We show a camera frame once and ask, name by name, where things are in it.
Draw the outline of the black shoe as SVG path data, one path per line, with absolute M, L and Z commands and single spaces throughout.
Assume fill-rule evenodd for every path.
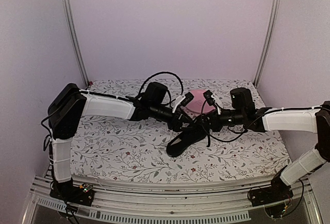
M 207 132 L 201 125 L 187 128 L 167 144 L 166 153 L 172 158 L 179 157 L 188 147 L 207 136 Z

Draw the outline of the black shoelace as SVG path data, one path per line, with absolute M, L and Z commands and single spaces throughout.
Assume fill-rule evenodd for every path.
M 180 134 L 180 145 L 187 148 L 203 139 L 207 139 L 207 147 L 210 146 L 210 134 L 201 125 L 201 116 L 197 116 L 192 123 L 183 129 Z

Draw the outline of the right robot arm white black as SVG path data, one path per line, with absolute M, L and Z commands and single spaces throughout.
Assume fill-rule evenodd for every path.
M 314 172 L 329 162 L 329 101 L 319 106 L 305 108 L 256 109 L 249 89 L 230 91 L 232 109 L 222 108 L 219 97 L 210 90 L 203 94 L 206 102 L 215 107 L 205 115 L 209 129 L 218 132 L 224 126 L 242 125 L 244 130 L 306 131 L 317 134 L 314 148 L 279 171 L 267 189 L 270 201 L 278 201 L 286 194 L 287 187 L 301 177 Z

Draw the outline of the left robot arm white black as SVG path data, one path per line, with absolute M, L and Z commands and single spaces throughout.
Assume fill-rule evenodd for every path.
M 193 100 L 188 92 L 172 100 L 172 106 L 163 104 L 168 88 L 157 82 L 148 84 L 145 92 L 136 97 L 118 97 L 79 89 L 69 83 L 51 103 L 47 110 L 48 138 L 51 141 L 51 162 L 56 191 L 65 200 L 73 200 L 77 195 L 75 186 L 71 185 L 70 172 L 71 142 L 77 131 L 80 119 L 84 116 L 115 117 L 129 121 L 141 121 L 154 118 L 167 123 L 169 129 L 179 132 L 184 123 L 192 122 L 180 108 Z

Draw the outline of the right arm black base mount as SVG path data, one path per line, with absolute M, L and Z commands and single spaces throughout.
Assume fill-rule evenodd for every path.
M 278 201 L 287 200 L 293 197 L 293 191 L 290 186 L 270 185 L 268 187 L 252 188 L 247 193 L 247 198 L 252 206 L 261 206 Z

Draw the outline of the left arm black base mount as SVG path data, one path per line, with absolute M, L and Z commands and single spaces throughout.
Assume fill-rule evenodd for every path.
M 52 198 L 62 200 L 63 202 L 91 206 L 95 191 L 92 189 L 85 191 L 79 186 L 74 186 L 72 182 L 55 182 L 51 187 L 51 192 L 49 195 Z

